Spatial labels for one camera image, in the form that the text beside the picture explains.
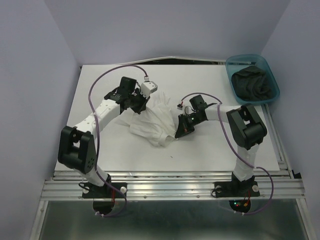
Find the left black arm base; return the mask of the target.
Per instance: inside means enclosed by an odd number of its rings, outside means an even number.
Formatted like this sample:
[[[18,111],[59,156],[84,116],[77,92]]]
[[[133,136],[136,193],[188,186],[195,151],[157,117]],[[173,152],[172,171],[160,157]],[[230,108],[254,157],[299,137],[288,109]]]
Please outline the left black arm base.
[[[82,189],[82,198],[93,200],[92,208],[95,215],[102,218],[118,216],[126,206],[127,186],[126,182],[112,183],[111,176],[108,175],[106,181],[115,189],[108,185],[96,186],[89,182],[80,182],[78,186]]]

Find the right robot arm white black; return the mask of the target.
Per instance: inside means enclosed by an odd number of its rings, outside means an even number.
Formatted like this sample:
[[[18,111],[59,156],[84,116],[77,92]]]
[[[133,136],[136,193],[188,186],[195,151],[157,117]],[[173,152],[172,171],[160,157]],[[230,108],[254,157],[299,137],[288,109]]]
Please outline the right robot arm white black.
[[[177,108],[184,113],[178,116],[178,127],[175,138],[179,139],[195,131],[195,126],[205,121],[218,121],[222,132],[236,156],[232,172],[235,180],[230,182],[231,192],[242,195],[248,190],[248,183],[254,176],[256,154],[260,144],[267,135],[267,127],[252,104],[229,106],[223,105],[217,97],[217,103],[206,103],[204,93],[191,93],[189,102],[191,112],[187,112],[184,101]]]

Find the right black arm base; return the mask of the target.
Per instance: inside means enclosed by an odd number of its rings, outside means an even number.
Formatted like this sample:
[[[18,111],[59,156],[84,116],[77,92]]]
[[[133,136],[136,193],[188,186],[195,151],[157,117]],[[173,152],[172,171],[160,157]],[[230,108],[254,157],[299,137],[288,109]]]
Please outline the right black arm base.
[[[211,190],[213,198],[231,198],[229,205],[233,211],[241,214],[248,214],[251,209],[251,198],[259,197],[260,190],[255,176],[240,181],[232,173],[230,181],[216,181]]]

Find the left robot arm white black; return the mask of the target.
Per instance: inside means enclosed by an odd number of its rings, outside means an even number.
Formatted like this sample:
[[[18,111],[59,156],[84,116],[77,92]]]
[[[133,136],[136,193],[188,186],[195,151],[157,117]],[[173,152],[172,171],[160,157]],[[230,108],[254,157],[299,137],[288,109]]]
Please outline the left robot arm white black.
[[[61,130],[58,162],[80,173],[100,197],[111,193],[109,175],[98,166],[97,147],[101,131],[127,109],[137,114],[146,110],[147,102],[158,86],[145,81],[136,86],[137,81],[122,77],[117,88],[109,92],[83,121],[73,127],[65,126]]]

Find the black skirt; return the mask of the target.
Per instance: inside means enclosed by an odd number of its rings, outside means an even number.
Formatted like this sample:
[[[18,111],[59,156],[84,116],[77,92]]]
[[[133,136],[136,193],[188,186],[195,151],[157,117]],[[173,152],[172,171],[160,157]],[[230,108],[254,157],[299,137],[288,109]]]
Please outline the black skirt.
[[[258,102],[271,99],[274,94],[266,71],[250,65],[231,76],[235,94],[244,101]]]

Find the white pleated skirt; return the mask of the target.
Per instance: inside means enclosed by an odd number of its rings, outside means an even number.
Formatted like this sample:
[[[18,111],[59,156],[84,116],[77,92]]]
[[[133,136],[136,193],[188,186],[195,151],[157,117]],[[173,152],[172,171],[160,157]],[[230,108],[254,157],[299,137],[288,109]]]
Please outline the white pleated skirt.
[[[116,118],[115,123],[128,127],[131,134],[145,138],[154,147],[167,147],[175,140],[170,98],[162,91],[151,95],[146,110],[138,114],[128,109]]]

